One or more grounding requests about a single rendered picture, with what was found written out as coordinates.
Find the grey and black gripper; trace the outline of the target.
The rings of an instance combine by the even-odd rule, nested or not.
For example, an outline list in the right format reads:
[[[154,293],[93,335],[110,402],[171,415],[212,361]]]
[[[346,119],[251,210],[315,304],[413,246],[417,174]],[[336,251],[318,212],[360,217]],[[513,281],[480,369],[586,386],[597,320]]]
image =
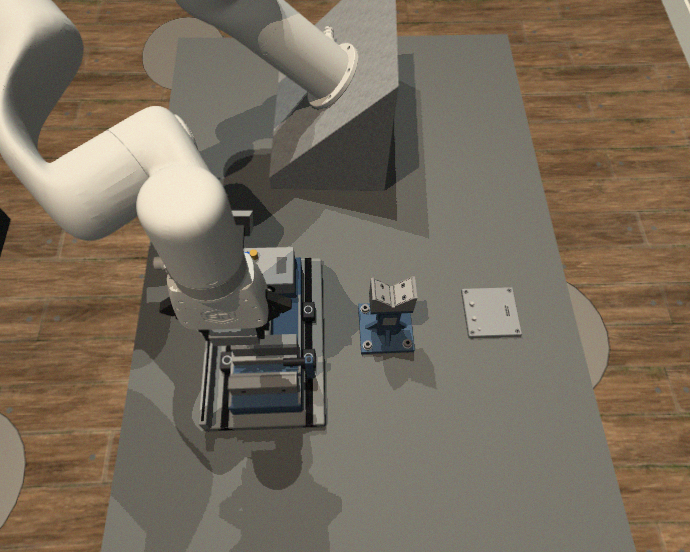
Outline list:
[[[190,298],[179,290],[168,274],[170,297],[160,302],[159,312],[176,316],[187,329],[201,331],[206,341],[210,341],[209,330],[246,328],[255,328],[258,338],[264,339],[269,321],[291,310],[292,299],[269,291],[256,262],[248,253],[244,254],[247,268],[243,281],[232,293],[220,299],[202,301]]]

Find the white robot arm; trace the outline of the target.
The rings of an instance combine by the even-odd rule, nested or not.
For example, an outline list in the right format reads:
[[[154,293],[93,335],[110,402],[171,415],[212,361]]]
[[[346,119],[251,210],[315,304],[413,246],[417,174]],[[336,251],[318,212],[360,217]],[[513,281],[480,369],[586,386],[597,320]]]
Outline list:
[[[354,77],[356,48],[338,45],[332,27],[321,32],[284,0],[175,1],[306,90],[317,109],[333,104]],[[253,211],[231,210],[179,116],[151,106],[52,163],[38,152],[42,126],[83,52],[78,29],[52,0],[0,0],[4,161],[70,235],[99,240],[138,215],[159,254],[154,269],[170,273],[190,298],[229,295],[246,273],[244,236],[253,230]]]

